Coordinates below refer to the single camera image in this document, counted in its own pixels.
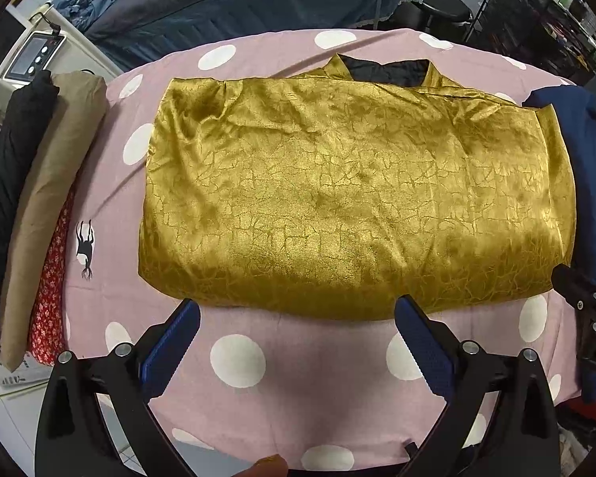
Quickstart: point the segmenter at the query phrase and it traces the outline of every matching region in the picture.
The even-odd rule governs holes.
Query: gold satin fabric
[[[549,290],[575,221],[551,106],[327,76],[174,79],[139,274],[201,304],[386,319],[403,294],[430,313]]]
[[[314,68],[303,74],[294,75],[291,79],[309,79],[320,77],[324,79],[341,79],[343,81],[353,81],[351,73],[338,54],[335,54],[329,62],[322,68]]]

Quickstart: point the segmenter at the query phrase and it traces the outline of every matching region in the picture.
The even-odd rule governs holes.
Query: floor
[[[45,390],[45,387],[41,387],[0,397],[0,441],[29,477],[34,475],[35,436]],[[126,439],[115,411],[112,407],[102,404],[102,413],[122,462],[145,475]],[[199,477],[229,477],[250,466],[248,462],[215,450],[178,441],[173,444]]]

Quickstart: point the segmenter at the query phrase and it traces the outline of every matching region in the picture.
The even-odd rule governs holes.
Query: bed
[[[175,52],[123,74],[75,186],[64,281],[67,345],[80,357],[136,341],[178,304],[137,274],[145,153],[172,78],[284,78],[334,52],[388,63],[429,59],[445,76],[506,100],[569,84],[496,54],[412,30],[265,33]],[[89,249],[84,250],[84,242]],[[281,454],[292,468],[348,470],[407,460],[444,402],[433,395],[394,321],[340,322],[241,308],[202,308],[202,324],[151,409],[174,440],[245,460]],[[574,310],[554,291],[432,316],[459,339],[540,355],[555,403],[577,396]],[[107,397],[102,396],[103,404]],[[488,395],[466,444],[478,443]]]
[[[366,25],[388,18],[402,1],[113,0],[81,30],[127,71],[172,52],[245,35]],[[88,2],[79,0],[78,6]],[[65,0],[54,5],[70,7]]]

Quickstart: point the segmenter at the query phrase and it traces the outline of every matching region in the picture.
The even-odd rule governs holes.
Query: appliance
[[[49,4],[40,7],[31,20],[35,23],[35,28],[29,40],[30,43],[26,43],[17,53],[17,60],[21,60],[21,66],[18,67],[19,70],[14,70],[22,71],[26,66],[26,75],[20,77],[14,73],[6,73],[4,81],[11,81],[12,84],[14,84],[13,81],[19,81],[23,84],[23,78],[35,76],[35,73],[42,69],[38,66],[43,65],[54,74],[88,71],[102,76],[106,83],[123,73],[99,48],[87,40]],[[31,68],[33,68],[33,74],[29,74]]]
[[[33,32],[11,62],[4,80],[14,84],[31,82],[40,70],[48,67],[65,39],[61,33]]]

